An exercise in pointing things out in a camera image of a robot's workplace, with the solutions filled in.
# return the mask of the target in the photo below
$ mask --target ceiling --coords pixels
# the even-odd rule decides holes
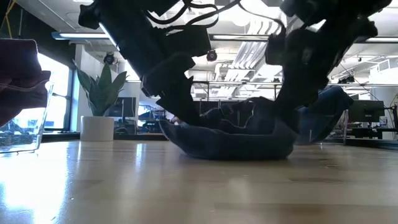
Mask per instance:
[[[214,4],[215,0],[201,0],[202,4],[204,3],[212,3]],[[242,3],[245,6],[248,6],[248,3],[251,4],[253,1],[260,0],[243,0]],[[24,9],[29,11],[34,16],[46,22],[48,25],[53,27],[54,29],[60,32],[102,32],[102,30],[90,30],[84,27],[80,27],[78,25],[78,16],[80,11],[80,4],[89,4],[87,0],[17,0],[17,3],[20,4]],[[264,11],[267,11],[268,8],[264,8],[259,5],[258,7],[252,7],[252,10],[257,10],[257,13],[268,14]],[[181,5],[178,4],[173,7],[166,15],[162,17],[162,19],[166,17],[173,16],[179,9]],[[189,19],[196,17],[199,13],[203,13],[205,11],[192,11],[186,13],[182,16],[175,24],[184,24]],[[239,17],[238,11],[233,12],[236,17]],[[379,30],[379,35],[387,36],[387,35],[398,35],[398,0],[393,0],[392,4],[385,10],[380,13],[377,13],[370,18],[375,21],[376,26]],[[221,19],[217,25],[209,29],[209,33],[212,34],[245,34],[251,31],[251,27],[254,27],[255,24],[250,23],[246,26],[237,26],[234,24],[231,18],[223,18]],[[268,26],[266,22],[262,23],[262,27]],[[86,50],[89,51],[93,56],[98,57],[98,59],[102,59],[106,52],[115,52],[116,49],[112,46],[110,41],[101,40],[101,41],[91,41],[91,42],[80,42],[81,44],[86,45]],[[269,65],[264,65],[264,60],[259,60],[254,66],[248,67],[247,71],[240,72],[229,72],[223,71],[220,67],[225,67],[231,64],[235,59],[238,59],[237,54],[242,52],[244,49],[253,49],[253,52],[256,48],[261,49],[260,45],[250,45],[244,46],[242,42],[212,42],[212,47],[216,49],[218,53],[218,61],[217,62],[207,62],[205,57],[194,58],[196,62],[196,67],[193,68],[193,72],[195,74],[195,79],[203,80],[203,79],[211,79],[214,80],[217,78],[227,78],[227,81],[239,81],[237,79],[242,78],[252,78],[256,79],[257,82],[270,81],[274,77],[278,77],[278,69],[275,67],[271,67]],[[384,60],[385,56],[388,55],[397,55],[398,56],[398,45],[394,44],[357,44],[352,46],[346,54],[345,59],[342,61],[341,66],[336,67],[332,73],[331,77],[333,77],[333,82],[336,82],[337,79],[345,72],[345,70],[350,70],[351,68],[355,68],[355,74],[358,78],[361,78],[363,82],[366,82],[366,77],[369,76],[369,67],[375,66],[375,62],[381,62]],[[122,56],[116,54],[116,56],[123,60]],[[265,90],[249,90],[247,88],[230,88],[230,87],[215,87],[216,91],[212,91],[213,96],[220,96],[217,89],[223,88],[225,92],[232,94],[236,94],[236,92],[248,92],[251,95],[262,94],[261,91]]]

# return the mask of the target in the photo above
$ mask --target computer monitor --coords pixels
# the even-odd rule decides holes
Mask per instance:
[[[136,98],[135,97],[118,97],[115,104],[112,105],[106,116],[133,118],[135,117]]]
[[[380,122],[381,116],[385,116],[383,101],[354,100],[348,110],[350,122]]]

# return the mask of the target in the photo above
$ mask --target table surface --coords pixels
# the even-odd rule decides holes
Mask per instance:
[[[169,142],[48,143],[0,157],[0,223],[398,223],[398,152],[216,162]]]

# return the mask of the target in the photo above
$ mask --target window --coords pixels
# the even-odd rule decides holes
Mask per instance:
[[[38,54],[38,58],[42,70],[51,71],[50,81],[54,83],[53,97],[47,109],[45,128],[47,130],[69,130],[72,71],[68,66],[42,54]]]

